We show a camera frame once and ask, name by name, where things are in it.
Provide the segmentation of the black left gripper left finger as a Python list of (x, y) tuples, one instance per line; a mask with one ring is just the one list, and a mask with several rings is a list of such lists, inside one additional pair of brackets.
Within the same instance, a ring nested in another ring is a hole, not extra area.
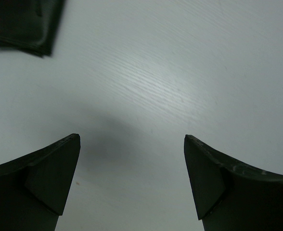
[(0, 231), (53, 231), (64, 212), (80, 152), (65, 138), (0, 165)]

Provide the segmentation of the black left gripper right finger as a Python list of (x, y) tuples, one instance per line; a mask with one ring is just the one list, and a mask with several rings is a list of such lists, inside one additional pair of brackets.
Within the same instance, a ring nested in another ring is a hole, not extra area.
[(283, 231), (283, 175), (246, 164), (192, 135), (185, 136), (184, 156), (206, 231)]

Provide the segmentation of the black pouch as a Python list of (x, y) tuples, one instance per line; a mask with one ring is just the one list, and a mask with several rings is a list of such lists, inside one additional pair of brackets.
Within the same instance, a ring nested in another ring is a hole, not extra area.
[(64, 0), (0, 0), (0, 48), (52, 54)]

